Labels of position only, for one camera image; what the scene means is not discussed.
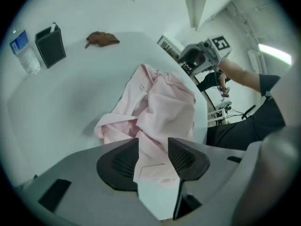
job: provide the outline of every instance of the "gray panel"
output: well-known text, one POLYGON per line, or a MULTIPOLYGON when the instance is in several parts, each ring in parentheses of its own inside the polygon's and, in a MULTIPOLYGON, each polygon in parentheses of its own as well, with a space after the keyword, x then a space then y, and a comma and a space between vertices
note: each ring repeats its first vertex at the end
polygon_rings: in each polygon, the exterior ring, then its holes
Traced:
POLYGON ((301 126, 286 126, 262 141, 254 173, 233 215, 233 225, 253 225, 279 203, 300 170, 300 131, 301 126))
POLYGON ((245 191, 261 142, 251 143, 239 166, 223 187, 200 208, 173 222, 173 226, 199 225, 230 226, 233 211, 245 191))
POLYGON ((26 190, 26 196, 39 200, 56 179, 71 181, 55 214, 74 224, 85 226, 159 225, 139 201, 136 192, 115 191, 98 176, 96 162, 108 151, 130 140, 106 144, 74 153, 38 177, 26 190))
MULTIPOLYGON (((183 218, 168 221, 168 224, 193 225, 199 222, 203 225, 230 225, 233 210, 252 174, 260 142, 251 144, 243 152, 177 140, 206 153, 211 165, 198 181, 185 182, 188 193, 203 205, 183 218), (243 159, 238 164, 228 161, 226 158, 229 156, 243 159)), ((85 226, 160 225, 161 222, 139 201, 136 192, 115 191, 97 174, 99 157, 127 141, 102 145, 66 157, 37 178, 27 189, 26 196, 38 201, 56 179, 67 179, 72 184, 55 211, 62 219, 85 226)))
POLYGON ((242 158, 245 152, 197 144, 179 138, 177 140, 205 153, 210 159, 209 169, 198 181, 185 182, 187 192, 204 204, 228 181, 238 167, 238 163, 227 158, 229 156, 242 158))
POLYGON ((37 201, 34 201, 31 197, 26 195, 20 195, 23 203, 27 206, 28 210, 32 212, 44 225, 47 226, 76 226, 57 215, 53 214, 49 210, 42 207, 37 201))

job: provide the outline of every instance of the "black slot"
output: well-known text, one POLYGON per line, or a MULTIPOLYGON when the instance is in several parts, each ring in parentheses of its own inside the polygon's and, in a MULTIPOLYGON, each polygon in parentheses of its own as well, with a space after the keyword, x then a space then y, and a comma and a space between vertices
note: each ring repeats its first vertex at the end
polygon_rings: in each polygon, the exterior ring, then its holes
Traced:
POLYGON ((230 156, 230 157, 227 158, 227 160, 240 163, 242 158, 236 157, 236 156, 230 156))
POLYGON ((168 158, 183 181, 198 180, 210 166, 206 154, 171 137, 168 138, 168 158))
POLYGON ((137 191, 137 183, 133 178, 138 159, 139 139, 134 138, 98 159, 98 176, 115 190, 137 191))
POLYGON ((194 196, 187 194, 185 185, 181 182, 173 220, 185 216, 200 206, 202 206, 202 204, 194 196))
POLYGON ((50 212, 54 212, 59 205, 61 199, 65 195, 71 182, 63 179, 58 179, 53 185, 45 192, 39 203, 50 212))

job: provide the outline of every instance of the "shirt sleeve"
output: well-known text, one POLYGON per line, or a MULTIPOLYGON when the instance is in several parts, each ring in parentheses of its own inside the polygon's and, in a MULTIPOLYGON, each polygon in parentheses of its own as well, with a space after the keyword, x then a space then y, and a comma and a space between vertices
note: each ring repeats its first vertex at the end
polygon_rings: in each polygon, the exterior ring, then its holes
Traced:
POLYGON ((259 74, 260 92, 265 96, 267 91, 270 91, 280 79, 277 75, 259 74))

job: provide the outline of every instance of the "ceiling light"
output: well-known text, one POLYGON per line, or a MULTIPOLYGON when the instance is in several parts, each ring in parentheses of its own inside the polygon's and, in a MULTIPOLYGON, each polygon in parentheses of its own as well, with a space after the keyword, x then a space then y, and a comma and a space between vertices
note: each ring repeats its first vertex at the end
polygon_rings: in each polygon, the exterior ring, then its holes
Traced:
POLYGON ((269 55, 272 55, 284 62, 286 62, 289 65, 292 65, 292 56, 273 47, 267 46, 267 45, 263 45, 263 44, 259 44, 259 49, 261 52, 267 53, 269 55))

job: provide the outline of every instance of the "water bottle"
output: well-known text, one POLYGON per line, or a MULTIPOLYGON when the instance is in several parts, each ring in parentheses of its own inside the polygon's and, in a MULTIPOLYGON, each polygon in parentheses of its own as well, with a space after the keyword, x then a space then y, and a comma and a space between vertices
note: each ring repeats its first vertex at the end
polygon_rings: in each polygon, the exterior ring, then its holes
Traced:
POLYGON ((12 26, 9 31, 9 46, 14 55, 19 59, 21 66, 29 74, 37 74, 41 65, 29 46, 28 38, 24 29, 19 26, 12 26))

